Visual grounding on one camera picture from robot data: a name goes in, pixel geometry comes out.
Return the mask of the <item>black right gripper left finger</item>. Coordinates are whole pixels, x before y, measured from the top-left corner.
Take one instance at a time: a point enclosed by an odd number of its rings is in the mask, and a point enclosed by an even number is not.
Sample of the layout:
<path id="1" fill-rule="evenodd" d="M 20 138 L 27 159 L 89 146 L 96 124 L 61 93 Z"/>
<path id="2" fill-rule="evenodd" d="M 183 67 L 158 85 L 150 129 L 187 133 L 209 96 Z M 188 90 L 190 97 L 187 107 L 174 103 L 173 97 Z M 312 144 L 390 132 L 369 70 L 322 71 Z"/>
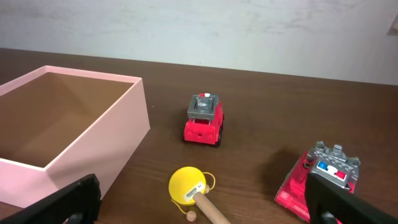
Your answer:
<path id="1" fill-rule="evenodd" d="M 19 212 L 1 224 L 93 224 L 101 206 L 100 182 L 88 174 Z"/>

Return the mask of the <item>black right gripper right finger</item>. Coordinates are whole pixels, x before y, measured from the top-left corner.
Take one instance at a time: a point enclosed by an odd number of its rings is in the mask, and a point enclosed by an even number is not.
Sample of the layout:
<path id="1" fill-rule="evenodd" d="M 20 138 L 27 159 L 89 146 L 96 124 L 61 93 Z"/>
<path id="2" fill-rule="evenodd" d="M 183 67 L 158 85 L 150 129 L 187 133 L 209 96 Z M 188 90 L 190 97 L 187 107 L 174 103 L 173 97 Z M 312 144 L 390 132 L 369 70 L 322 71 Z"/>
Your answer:
<path id="1" fill-rule="evenodd" d="M 307 175 L 305 201 L 310 223 L 397 224 L 393 216 L 373 207 L 318 174 Z"/>

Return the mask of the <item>red toy car grey top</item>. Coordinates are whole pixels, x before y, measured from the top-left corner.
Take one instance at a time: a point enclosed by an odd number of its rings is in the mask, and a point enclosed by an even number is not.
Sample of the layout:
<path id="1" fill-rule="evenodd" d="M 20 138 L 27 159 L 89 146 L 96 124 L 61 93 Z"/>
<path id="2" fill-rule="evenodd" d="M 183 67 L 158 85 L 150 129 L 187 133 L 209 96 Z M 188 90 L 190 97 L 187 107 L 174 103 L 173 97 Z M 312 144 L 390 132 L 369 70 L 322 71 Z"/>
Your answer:
<path id="1" fill-rule="evenodd" d="M 275 201 L 309 222 L 310 214 L 305 202 L 307 175 L 319 174 L 338 187 L 353 193 L 359 177 L 359 166 L 359 158 L 346 156 L 342 146 L 335 144 L 328 147 L 323 141 L 318 141 L 299 158 L 287 174 Z"/>

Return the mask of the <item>small red toy truck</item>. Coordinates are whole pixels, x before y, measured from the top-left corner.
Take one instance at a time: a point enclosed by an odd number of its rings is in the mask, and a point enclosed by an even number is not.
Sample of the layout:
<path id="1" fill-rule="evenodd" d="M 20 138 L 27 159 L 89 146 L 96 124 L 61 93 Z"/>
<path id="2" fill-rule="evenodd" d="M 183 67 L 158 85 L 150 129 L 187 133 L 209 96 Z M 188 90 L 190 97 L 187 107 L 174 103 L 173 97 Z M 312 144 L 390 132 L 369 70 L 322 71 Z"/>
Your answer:
<path id="1" fill-rule="evenodd" d="M 188 121 L 183 130 L 186 142 L 218 147 L 224 128 L 224 112 L 218 95 L 193 95 L 187 110 Z"/>

